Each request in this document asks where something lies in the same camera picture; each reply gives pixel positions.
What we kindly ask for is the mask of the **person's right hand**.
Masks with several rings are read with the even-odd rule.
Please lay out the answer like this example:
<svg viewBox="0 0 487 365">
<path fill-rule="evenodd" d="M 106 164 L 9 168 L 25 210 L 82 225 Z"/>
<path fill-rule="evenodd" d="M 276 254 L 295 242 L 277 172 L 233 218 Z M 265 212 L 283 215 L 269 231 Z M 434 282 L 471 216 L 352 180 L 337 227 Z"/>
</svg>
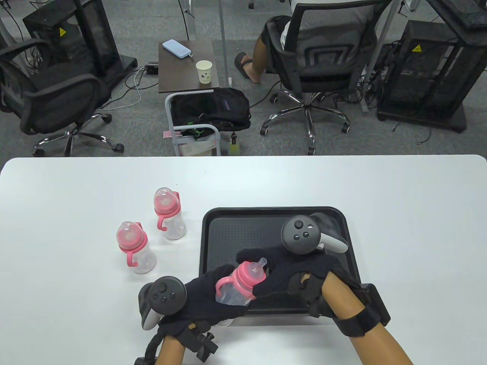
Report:
<svg viewBox="0 0 487 365">
<path fill-rule="evenodd" d="M 255 297 L 285 292 L 298 295 L 313 317 L 348 319 L 364 311 L 365 305 L 353 293 L 358 287 L 336 257 L 314 251 L 294 254 L 283 246 L 243 249 L 238 263 L 267 260 L 268 277 L 253 288 Z"/>
</svg>

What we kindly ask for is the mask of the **person's left hand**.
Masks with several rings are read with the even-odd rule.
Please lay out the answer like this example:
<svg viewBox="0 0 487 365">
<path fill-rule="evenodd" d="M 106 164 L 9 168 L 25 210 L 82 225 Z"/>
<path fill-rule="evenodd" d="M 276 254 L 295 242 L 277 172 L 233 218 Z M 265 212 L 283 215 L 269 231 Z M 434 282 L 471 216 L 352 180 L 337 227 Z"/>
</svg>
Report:
<svg viewBox="0 0 487 365">
<path fill-rule="evenodd" d="M 159 331 L 176 338 L 195 322 L 206 321 L 213 326 L 244 316 L 247 306 L 225 305 L 215 300 L 216 283 L 233 273 L 234 269 L 234 266 L 225 264 L 186 283 L 186 304 L 176 314 L 165 316 L 159 323 Z"/>
</svg>

